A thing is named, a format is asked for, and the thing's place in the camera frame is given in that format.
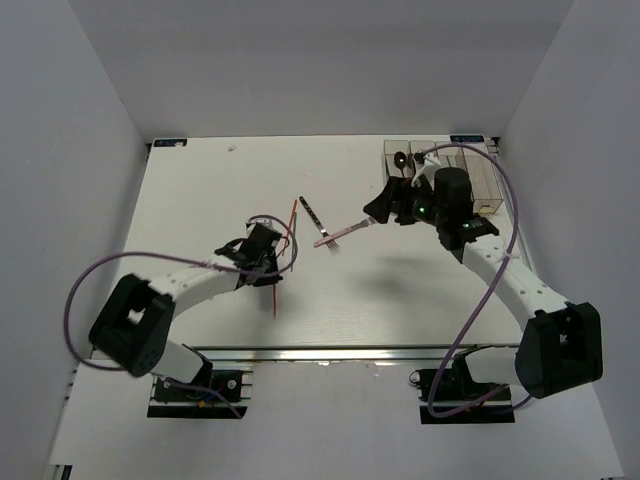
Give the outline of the iridescent long-handled spoon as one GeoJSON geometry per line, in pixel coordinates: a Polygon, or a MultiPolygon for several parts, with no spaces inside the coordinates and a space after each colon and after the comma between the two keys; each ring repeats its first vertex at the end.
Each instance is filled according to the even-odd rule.
{"type": "Polygon", "coordinates": [[[385,155],[386,173],[388,177],[405,178],[407,155],[404,151],[396,151],[385,155]]]}

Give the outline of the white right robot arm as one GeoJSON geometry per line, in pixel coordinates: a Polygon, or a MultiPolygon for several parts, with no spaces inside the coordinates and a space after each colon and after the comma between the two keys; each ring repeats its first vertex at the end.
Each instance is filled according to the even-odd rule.
{"type": "Polygon", "coordinates": [[[433,182],[391,177],[363,211],[380,224],[433,226],[444,249],[490,287],[520,326],[517,347],[475,347],[454,355],[451,384],[459,396],[472,399],[490,386],[519,385],[542,399],[602,377],[598,311],[558,294],[508,253],[498,228],[474,212],[464,170],[440,168],[433,182]]]}

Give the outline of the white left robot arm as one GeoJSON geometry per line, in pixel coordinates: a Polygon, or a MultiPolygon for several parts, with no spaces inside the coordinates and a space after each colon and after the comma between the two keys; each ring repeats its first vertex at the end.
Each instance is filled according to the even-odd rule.
{"type": "Polygon", "coordinates": [[[248,226],[247,234],[214,251],[232,262],[222,270],[207,264],[151,281],[134,274],[122,277],[89,332],[92,345],[133,377],[165,377],[177,381],[188,398],[205,396],[211,387],[211,362],[170,341],[171,324],[216,296],[281,280],[276,259],[281,234],[265,222],[248,226]]]}

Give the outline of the pink-handled fork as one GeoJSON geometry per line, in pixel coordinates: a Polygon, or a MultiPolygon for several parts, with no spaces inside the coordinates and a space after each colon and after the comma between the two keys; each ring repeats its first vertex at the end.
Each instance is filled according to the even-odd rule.
{"type": "Polygon", "coordinates": [[[326,237],[323,237],[321,240],[316,241],[313,244],[314,248],[319,248],[322,246],[327,246],[330,250],[337,250],[339,248],[338,244],[337,244],[337,240],[340,238],[343,238],[347,235],[350,235],[358,230],[367,228],[369,226],[372,226],[374,224],[376,224],[377,221],[375,219],[373,219],[372,217],[367,217],[364,220],[353,224],[351,226],[348,226],[344,229],[341,229],[333,234],[330,234],[326,237]]]}

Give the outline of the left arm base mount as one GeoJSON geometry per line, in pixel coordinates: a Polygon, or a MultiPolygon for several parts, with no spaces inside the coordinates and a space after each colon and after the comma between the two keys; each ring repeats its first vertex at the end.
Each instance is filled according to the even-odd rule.
{"type": "Polygon", "coordinates": [[[240,420],[252,398],[253,371],[214,369],[203,386],[179,386],[171,380],[152,384],[148,418],[183,420],[240,420]]]}

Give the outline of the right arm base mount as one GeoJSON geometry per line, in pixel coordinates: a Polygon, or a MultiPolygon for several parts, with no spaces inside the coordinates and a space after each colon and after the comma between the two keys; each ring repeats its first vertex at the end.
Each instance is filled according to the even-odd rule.
{"type": "MultiPolygon", "coordinates": [[[[422,425],[480,425],[480,424],[513,424],[515,414],[512,410],[512,396],[508,389],[498,393],[483,403],[471,406],[463,412],[446,418],[434,417],[428,410],[428,394],[435,379],[437,369],[419,369],[409,374],[409,384],[418,392],[420,422],[422,425]]],[[[496,384],[481,385],[469,393],[464,393],[450,369],[443,372],[437,387],[433,410],[445,412],[471,402],[492,390],[496,384]]]]}

